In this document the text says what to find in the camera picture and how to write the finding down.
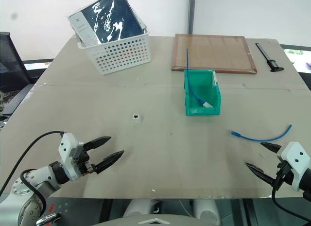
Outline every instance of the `white wall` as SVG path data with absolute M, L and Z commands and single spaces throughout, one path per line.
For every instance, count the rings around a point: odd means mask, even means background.
M 196 0 L 194 34 L 274 38 L 311 47 L 311 0 Z
M 22 60 L 54 58 L 74 34 L 67 16 L 96 0 L 0 0 L 0 31 Z M 188 0 L 128 0 L 151 35 L 186 33 Z

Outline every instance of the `black office chair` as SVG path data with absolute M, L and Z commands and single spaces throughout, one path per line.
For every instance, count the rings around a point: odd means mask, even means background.
M 14 47 L 10 33 L 0 32 L 0 91 L 20 91 L 1 114 L 11 116 L 34 83 Z

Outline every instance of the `black cable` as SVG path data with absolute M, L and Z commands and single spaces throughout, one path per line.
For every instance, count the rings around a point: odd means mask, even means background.
M 24 174 L 25 173 L 28 173 L 32 170 L 35 170 L 35 169 L 27 169 L 25 171 L 23 171 L 19 178 L 20 180 L 25 184 L 25 186 L 27 186 L 32 192 L 34 192 L 34 194 L 36 194 L 38 196 L 38 198 L 41 200 L 42 202 L 42 209 L 41 209 L 41 215 L 43 215 L 43 213 L 45 212 L 45 209 L 47 208 L 47 202 L 45 201 L 45 198 L 44 196 L 40 193 L 40 191 L 38 191 L 32 184 L 30 184 L 25 178 L 24 178 Z
M 306 217 L 304 217 L 304 216 L 302 216 L 302 215 L 299 215 L 299 214 L 294 213 L 294 212 L 292 212 L 292 211 L 290 211 L 290 210 L 287 210 L 286 208 L 282 207 L 279 203 L 276 202 L 276 187 L 277 187 L 278 183 L 279 183 L 281 180 L 282 180 L 281 177 L 280 177 L 280 176 L 277 176 L 276 179 L 275 179 L 275 181 L 274 181 L 274 184 L 273 184 L 273 188 L 272 188 L 272 201 L 274 202 L 274 204 L 275 204 L 278 208 L 280 208 L 281 210 L 283 210 L 283 211 L 285 211 L 285 212 L 287 212 L 287 213 L 289 213 L 289 214 L 291 214 L 291 215 L 293 215 L 293 216 L 296 216 L 296 217 L 298 217 L 298 218 L 300 218 L 300 219 L 302 219 L 302 220 L 305 220 L 305 221 L 307 221 L 307 222 L 311 222 L 311 219 L 308 219 L 308 218 L 306 218 Z
M 20 156 L 20 158 L 18 159 L 18 161 L 16 162 L 14 168 L 12 169 L 11 173 L 9 174 L 8 178 L 6 179 L 5 183 L 3 184 L 1 190 L 0 190 L 0 196 L 2 195 L 5 187 L 8 185 L 10 179 L 12 178 L 15 170 L 17 169 L 19 163 L 22 161 L 22 159 L 24 158 L 24 156 L 27 154 L 27 152 L 30 150 L 30 148 L 39 140 L 41 139 L 42 137 L 46 136 L 46 135 L 50 135 L 50 134 L 61 134 L 63 135 L 65 132 L 64 131 L 50 131 L 50 132 L 47 132 L 43 135 L 40 135 L 39 137 L 37 137 L 28 147 L 27 149 L 24 151 L 24 153 Z

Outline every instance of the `chair backrest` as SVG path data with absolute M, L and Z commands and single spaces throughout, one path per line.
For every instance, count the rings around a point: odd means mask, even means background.
M 10 33 L 0 32 L 0 90 L 22 90 L 33 80 L 16 51 Z

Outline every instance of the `small white cube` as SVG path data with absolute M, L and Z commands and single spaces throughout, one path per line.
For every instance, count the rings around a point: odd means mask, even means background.
M 141 123 L 142 122 L 142 116 L 140 114 L 134 114 L 132 119 L 135 123 Z

